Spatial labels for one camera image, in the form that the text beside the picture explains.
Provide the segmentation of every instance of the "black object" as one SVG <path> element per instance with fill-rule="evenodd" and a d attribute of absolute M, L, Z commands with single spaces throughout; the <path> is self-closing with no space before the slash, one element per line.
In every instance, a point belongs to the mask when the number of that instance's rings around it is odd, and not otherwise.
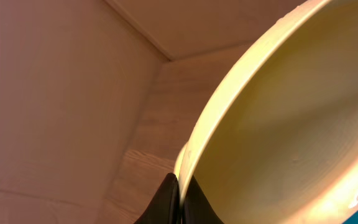
<path fill-rule="evenodd" d="M 182 218 L 182 224 L 223 224 L 214 213 L 194 177 L 191 178 L 183 204 L 182 217 L 178 216 L 179 209 L 178 180 L 175 174 L 169 173 L 135 224 L 177 224 L 180 218 Z"/>
<path fill-rule="evenodd" d="M 176 224 L 179 210 L 179 184 L 175 174 L 165 176 L 146 211 L 135 224 Z"/>
<path fill-rule="evenodd" d="M 183 224 L 223 224 L 215 214 L 203 191 L 194 177 L 190 180 L 190 185 L 183 204 Z"/>

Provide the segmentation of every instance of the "wooden panel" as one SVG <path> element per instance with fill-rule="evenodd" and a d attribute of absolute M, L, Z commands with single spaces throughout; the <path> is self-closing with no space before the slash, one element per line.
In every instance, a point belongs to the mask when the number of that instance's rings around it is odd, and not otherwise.
<path fill-rule="evenodd" d="M 97 224 L 126 224 L 139 218 L 166 174 L 173 172 L 179 150 L 209 97 L 248 47 L 163 66 Z"/>
<path fill-rule="evenodd" d="M 253 42 L 305 0 L 106 0 L 171 59 Z"/>
<path fill-rule="evenodd" d="M 99 207 L 164 61 L 105 2 L 0 0 L 0 190 Z"/>
<path fill-rule="evenodd" d="M 0 224 L 93 224 L 98 211 L 0 192 Z"/>

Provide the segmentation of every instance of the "bowl rim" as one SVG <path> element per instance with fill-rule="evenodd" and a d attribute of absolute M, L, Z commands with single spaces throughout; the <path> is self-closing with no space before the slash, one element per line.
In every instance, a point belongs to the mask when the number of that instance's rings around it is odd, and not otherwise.
<path fill-rule="evenodd" d="M 191 177 L 208 141 L 234 100 L 282 44 L 331 1 L 333 0 L 309 0 L 279 19 L 224 77 L 204 107 L 189 141 L 181 150 L 175 164 L 175 170 L 180 167 L 178 173 L 180 206 L 183 205 Z"/>

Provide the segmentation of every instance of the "wooden wall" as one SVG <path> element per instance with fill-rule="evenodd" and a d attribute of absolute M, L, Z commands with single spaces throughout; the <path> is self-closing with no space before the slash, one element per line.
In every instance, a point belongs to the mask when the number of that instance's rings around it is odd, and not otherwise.
<path fill-rule="evenodd" d="M 105 0 L 168 58 L 253 43 L 306 0 Z"/>
<path fill-rule="evenodd" d="M 0 223 L 94 223 L 165 61 L 102 1 L 0 0 Z"/>
<path fill-rule="evenodd" d="M 130 224 L 140 217 L 165 175 L 173 172 L 209 97 L 249 46 L 164 64 L 97 224 Z"/>

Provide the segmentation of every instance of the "yellow bowl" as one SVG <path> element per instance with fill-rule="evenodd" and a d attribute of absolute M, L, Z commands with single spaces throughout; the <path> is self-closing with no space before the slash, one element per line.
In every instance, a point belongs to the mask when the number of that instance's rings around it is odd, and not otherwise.
<path fill-rule="evenodd" d="M 226 223 L 342 223 L 358 209 L 358 0 L 310 0 L 233 66 L 175 168 Z"/>

